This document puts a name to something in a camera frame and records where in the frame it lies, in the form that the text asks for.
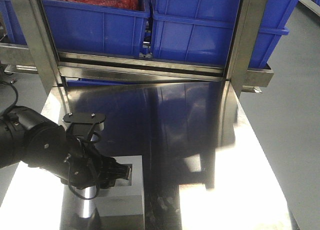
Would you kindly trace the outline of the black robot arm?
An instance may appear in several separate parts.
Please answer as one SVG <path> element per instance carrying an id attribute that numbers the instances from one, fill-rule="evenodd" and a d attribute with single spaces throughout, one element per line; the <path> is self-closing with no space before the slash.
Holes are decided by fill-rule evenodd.
<path id="1" fill-rule="evenodd" d="M 57 176 L 78 189 L 114 186 L 127 178 L 127 167 L 101 155 L 92 136 L 106 117 L 97 113 L 69 113 L 63 117 L 68 128 L 36 111 L 17 106 L 0 118 L 0 166 L 20 161 Z"/>

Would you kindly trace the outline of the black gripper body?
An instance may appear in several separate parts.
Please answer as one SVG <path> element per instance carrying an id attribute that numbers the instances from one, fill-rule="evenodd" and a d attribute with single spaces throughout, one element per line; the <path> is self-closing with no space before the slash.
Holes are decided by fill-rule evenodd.
<path id="1" fill-rule="evenodd" d="M 64 164 L 70 165 L 70 176 L 66 183 L 78 189 L 99 185 L 108 189 L 117 179 L 115 158 L 102 155 L 95 144 L 101 140 L 94 135 L 90 141 L 83 141 L 73 135 L 61 135 L 59 146 L 64 153 Z"/>

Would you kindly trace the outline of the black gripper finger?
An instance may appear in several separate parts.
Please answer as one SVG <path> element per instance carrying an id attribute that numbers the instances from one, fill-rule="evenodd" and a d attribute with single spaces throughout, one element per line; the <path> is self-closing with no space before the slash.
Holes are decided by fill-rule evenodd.
<path id="1" fill-rule="evenodd" d="M 119 164 L 116 166 L 116 179 L 129 180 L 132 175 L 132 164 Z"/>

